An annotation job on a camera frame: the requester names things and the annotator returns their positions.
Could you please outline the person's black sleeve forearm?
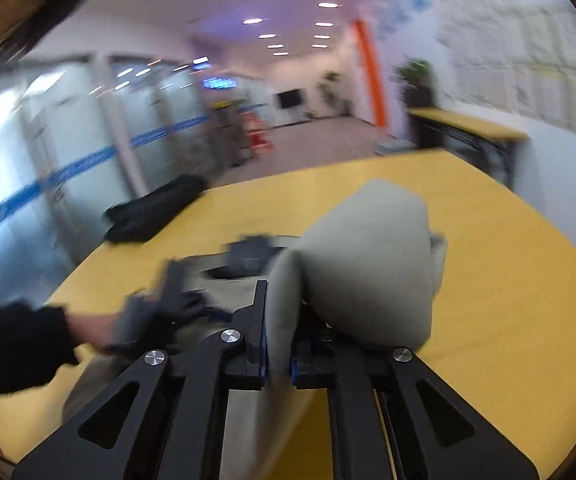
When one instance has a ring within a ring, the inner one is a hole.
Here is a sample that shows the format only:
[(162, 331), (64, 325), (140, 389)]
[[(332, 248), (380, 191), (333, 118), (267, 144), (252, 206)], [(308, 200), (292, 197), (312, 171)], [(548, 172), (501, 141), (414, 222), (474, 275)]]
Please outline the person's black sleeve forearm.
[(61, 366), (78, 364), (76, 347), (63, 308), (0, 307), (0, 394), (49, 384)]

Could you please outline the person's left hand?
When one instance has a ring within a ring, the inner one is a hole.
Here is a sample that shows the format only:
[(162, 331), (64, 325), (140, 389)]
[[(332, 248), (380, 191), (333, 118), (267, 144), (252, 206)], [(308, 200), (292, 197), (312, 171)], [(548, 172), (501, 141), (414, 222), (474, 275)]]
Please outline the person's left hand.
[(76, 314), (65, 312), (68, 331), (75, 346), (88, 344), (99, 352), (108, 352), (111, 348), (114, 327), (118, 314)]

